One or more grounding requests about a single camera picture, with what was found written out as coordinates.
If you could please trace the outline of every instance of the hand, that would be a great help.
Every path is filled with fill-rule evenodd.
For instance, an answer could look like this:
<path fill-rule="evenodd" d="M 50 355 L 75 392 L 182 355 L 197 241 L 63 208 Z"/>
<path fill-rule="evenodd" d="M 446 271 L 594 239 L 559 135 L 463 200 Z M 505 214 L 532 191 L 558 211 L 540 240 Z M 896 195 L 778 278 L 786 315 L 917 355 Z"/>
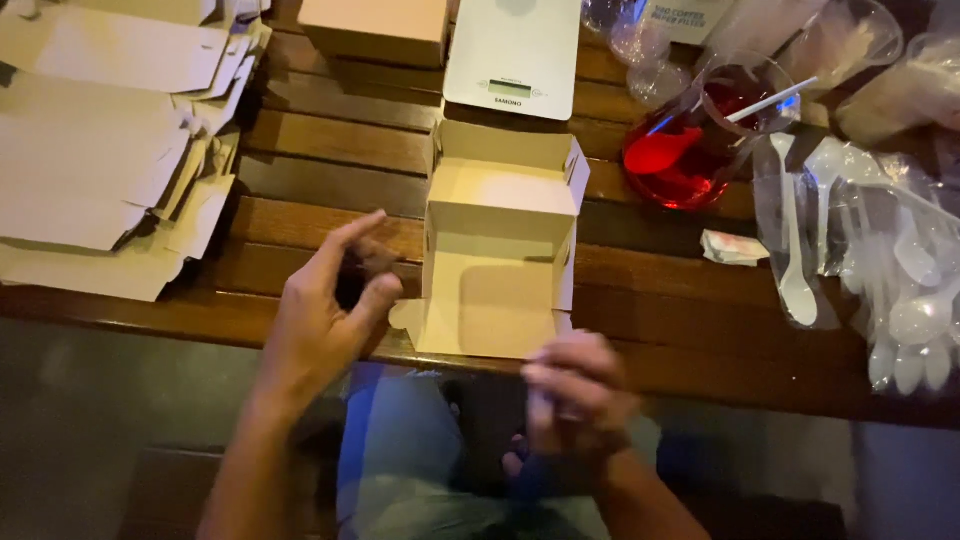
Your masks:
<path fill-rule="evenodd" d="M 639 398 L 625 389 L 622 361 L 602 335 L 558 337 L 522 374 L 530 385 L 527 431 L 535 453 L 592 461 L 629 448 L 626 426 Z"/>
<path fill-rule="evenodd" d="M 279 400 L 300 415 L 360 354 L 374 327 L 403 292 L 400 279 L 385 270 L 396 259 L 368 238 L 387 214 L 383 210 L 330 233 L 320 251 L 288 281 L 279 313 L 264 348 L 254 391 Z M 347 250 L 382 273 L 367 284 L 352 312 L 334 293 Z"/>

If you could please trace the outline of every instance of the white kitchen scale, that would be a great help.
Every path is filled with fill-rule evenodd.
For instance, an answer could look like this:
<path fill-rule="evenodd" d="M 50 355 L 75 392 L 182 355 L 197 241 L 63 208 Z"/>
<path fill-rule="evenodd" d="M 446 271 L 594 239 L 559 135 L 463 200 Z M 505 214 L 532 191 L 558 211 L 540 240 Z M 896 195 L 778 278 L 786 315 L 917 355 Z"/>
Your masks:
<path fill-rule="evenodd" d="M 581 0 L 462 0 L 444 98 L 569 120 L 580 5 Z"/>

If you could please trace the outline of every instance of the white straw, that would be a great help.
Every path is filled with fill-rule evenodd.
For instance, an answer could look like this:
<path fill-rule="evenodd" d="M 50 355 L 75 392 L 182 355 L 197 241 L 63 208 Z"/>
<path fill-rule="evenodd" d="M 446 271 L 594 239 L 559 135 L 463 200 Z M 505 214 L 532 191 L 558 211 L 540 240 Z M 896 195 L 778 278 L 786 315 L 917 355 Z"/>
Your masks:
<path fill-rule="evenodd" d="M 782 100 L 783 98 L 788 97 L 788 96 L 792 96 L 793 94 L 797 93 L 801 88 L 804 88 L 805 86 L 812 85 L 812 84 L 814 84 L 814 83 L 816 83 L 816 82 L 817 82 L 817 78 L 816 78 L 816 77 L 810 77 L 809 79 L 807 79 L 806 81 L 803 81 L 802 83 L 800 83 L 800 84 L 798 84 L 798 85 L 793 85 L 793 86 L 791 86 L 790 88 L 784 90 L 783 92 L 774 94 L 774 95 L 768 97 L 767 99 L 765 99 L 765 100 L 763 100 L 763 101 L 761 101 L 761 102 L 759 102 L 759 103 L 754 103 L 753 105 L 750 105 L 748 108 L 746 108 L 746 109 L 744 109 L 744 110 L 741 110 L 740 112 L 735 112 L 735 113 L 731 114 L 730 116 L 727 116 L 727 121 L 728 121 L 728 122 L 733 122 L 733 123 L 735 124 L 735 123 L 739 122 L 740 120 L 743 120 L 743 119 L 746 118 L 747 116 L 750 116 L 751 114 L 754 114 L 755 112 L 759 112 L 759 111 L 761 111 L 761 110 L 764 110 L 764 109 L 766 109 L 767 107 L 770 107 L 771 105 L 773 105 L 774 103 Z"/>

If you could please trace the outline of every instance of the person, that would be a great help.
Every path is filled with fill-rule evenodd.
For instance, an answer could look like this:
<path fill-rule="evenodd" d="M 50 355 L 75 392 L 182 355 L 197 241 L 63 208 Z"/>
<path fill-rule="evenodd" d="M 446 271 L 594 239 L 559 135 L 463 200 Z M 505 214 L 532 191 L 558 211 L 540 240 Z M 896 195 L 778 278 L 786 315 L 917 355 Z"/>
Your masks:
<path fill-rule="evenodd" d="M 371 234 L 385 219 L 380 211 L 331 233 L 287 283 L 207 501 L 201 540 L 298 535 L 291 431 L 361 355 L 402 293 L 397 276 L 381 272 L 351 312 L 335 299 L 346 252 L 383 260 L 385 250 Z M 527 477 L 514 484 L 525 494 L 521 503 L 450 487 L 463 439 L 433 379 L 379 380 L 355 389 L 338 465 L 340 537 L 708 538 L 631 447 L 626 425 L 638 398 L 625 390 L 623 365 L 603 337 L 562 336 L 532 356 L 522 376 L 529 440 L 515 437 L 520 444 L 503 459 L 514 480 Z M 538 490 L 550 483 L 549 463 L 560 458 L 575 460 L 592 498 L 551 498 Z"/>

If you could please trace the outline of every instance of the wooden table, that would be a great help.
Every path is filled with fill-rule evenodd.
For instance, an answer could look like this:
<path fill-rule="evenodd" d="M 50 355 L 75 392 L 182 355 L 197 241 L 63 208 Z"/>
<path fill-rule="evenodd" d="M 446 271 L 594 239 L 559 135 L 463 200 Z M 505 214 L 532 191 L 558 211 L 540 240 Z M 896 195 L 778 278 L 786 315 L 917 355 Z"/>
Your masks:
<path fill-rule="evenodd" d="M 243 193 L 228 205 L 208 257 L 188 265 L 156 304 L 0 287 L 0 316 L 259 348 L 286 279 L 327 233 L 380 208 L 391 216 L 382 239 L 405 259 L 400 273 L 408 295 L 419 294 L 422 148 L 440 114 L 444 73 L 327 62 L 296 24 L 298 3 L 275 1 L 270 13 L 277 32 L 249 96 L 262 103 L 246 105 L 255 118 L 238 160 Z M 756 234 L 749 184 L 731 185 L 697 214 L 640 202 L 625 187 L 619 147 L 642 110 L 624 88 L 624 67 L 602 43 L 581 41 L 574 117 L 562 126 L 578 137 L 592 170 L 579 222 L 573 321 L 613 341 L 626 357 L 631 387 L 802 414 L 960 427 L 956 402 L 872 396 L 863 340 L 850 330 L 793 329 L 768 269 L 702 259 L 704 228 Z M 556 130 L 512 115 L 448 110 Z M 849 319 L 856 304 L 841 298 L 835 280 L 825 288 Z M 393 330 L 373 354 L 412 365 L 503 373 L 519 367 L 507 359 L 421 355 Z"/>

